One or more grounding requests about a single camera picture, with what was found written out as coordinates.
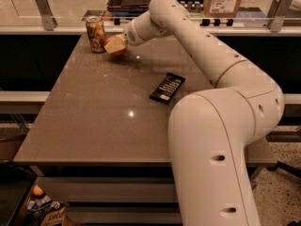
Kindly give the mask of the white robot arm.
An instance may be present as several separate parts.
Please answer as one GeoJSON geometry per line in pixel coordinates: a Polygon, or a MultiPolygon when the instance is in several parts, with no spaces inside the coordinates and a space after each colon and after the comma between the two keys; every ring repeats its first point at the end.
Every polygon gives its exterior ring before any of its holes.
{"type": "Polygon", "coordinates": [[[167,140],[183,226],[261,226],[245,148],[279,123],[284,95],[258,66],[189,18],[177,0],[150,0],[105,45],[108,53],[172,34],[211,82],[177,102],[167,140]]]}

